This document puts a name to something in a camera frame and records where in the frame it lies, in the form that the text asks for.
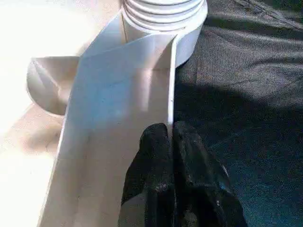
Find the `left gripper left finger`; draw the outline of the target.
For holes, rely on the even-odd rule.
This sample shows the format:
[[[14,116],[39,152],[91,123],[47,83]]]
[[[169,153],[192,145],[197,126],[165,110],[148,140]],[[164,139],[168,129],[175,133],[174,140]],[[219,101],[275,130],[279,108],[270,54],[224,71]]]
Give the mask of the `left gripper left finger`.
[[[147,127],[125,176],[120,227],[175,226],[173,153],[165,124]]]

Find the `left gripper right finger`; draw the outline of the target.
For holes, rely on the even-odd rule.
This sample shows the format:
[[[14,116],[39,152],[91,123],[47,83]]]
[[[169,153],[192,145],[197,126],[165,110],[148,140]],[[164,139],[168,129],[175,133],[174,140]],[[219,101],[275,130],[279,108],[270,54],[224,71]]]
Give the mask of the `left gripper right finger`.
[[[246,227],[226,168],[197,130],[175,122],[172,131],[178,222],[183,227]]]

